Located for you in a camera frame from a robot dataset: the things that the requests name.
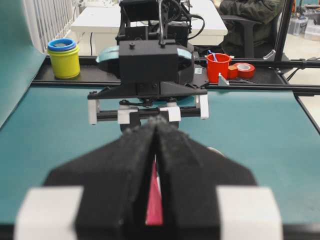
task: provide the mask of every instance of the teal table surface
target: teal table surface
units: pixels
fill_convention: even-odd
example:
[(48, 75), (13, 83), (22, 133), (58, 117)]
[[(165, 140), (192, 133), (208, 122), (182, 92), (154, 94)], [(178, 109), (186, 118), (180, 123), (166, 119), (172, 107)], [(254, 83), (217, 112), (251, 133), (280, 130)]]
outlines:
[[(15, 222), (28, 188), (50, 169), (121, 135), (115, 121), (88, 124), (89, 91), (31, 87), (0, 130), (0, 224)], [(271, 187), (285, 224), (320, 223), (320, 136), (292, 92), (217, 90), (208, 99), (209, 119), (183, 118), (179, 128)], [(101, 109), (118, 103), (104, 100)]]

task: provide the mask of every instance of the white radiator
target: white radiator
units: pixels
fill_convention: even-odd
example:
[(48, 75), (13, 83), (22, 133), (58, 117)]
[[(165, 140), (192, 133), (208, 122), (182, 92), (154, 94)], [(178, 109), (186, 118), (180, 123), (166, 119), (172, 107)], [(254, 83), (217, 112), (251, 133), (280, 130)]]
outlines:
[(64, 38), (73, 22), (72, 0), (23, 0), (33, 45), (46, 52), (48, 42)]

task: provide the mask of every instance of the dark jacket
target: dark jacket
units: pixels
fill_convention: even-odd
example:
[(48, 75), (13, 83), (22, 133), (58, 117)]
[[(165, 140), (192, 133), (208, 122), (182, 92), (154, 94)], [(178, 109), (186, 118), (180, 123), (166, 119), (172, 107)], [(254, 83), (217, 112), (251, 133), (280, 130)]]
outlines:
[[(237, 15), (262, 23), (253, 27), (253, 45), (257, 47), (270, 39), (272, 20), (282, 11), (283, 2), (284, 0), (223, 0), (220, 4), (220, 11), (224, 15)], [(243, 54), (244, 43), (241, 26), (233, 21), (228, 21), (226, 27), (228, 34), (222, 43), (223, 50), (230, 55), (242, 57), (237, 56), (239, 52)]]

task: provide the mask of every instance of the stacked cups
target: stacked cups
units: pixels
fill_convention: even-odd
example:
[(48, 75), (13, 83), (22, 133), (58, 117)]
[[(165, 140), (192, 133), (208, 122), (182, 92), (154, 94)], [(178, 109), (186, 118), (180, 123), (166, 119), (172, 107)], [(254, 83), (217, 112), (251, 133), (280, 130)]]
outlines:
[(48, 43), (48, 54), (54, 75), (59, 79), (70, 79), (80, 73), (79, 47), (70, 38), (60, 38)]

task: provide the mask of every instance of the blue pen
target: blue pen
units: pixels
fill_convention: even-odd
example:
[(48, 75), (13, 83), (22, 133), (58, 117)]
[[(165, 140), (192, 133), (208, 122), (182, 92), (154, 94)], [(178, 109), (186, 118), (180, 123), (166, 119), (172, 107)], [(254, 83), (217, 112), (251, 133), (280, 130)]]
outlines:
[(210, 54), (212, 54), (213, 60), (214, 60), (215, 62), (218, 62), (218, 60), (217, 60), (217, 58), (216, 58), (216, 54), (215, 54), (214, 52), (211, 52), (211, 50), (208, 50), (208, 52), (209, 52)]

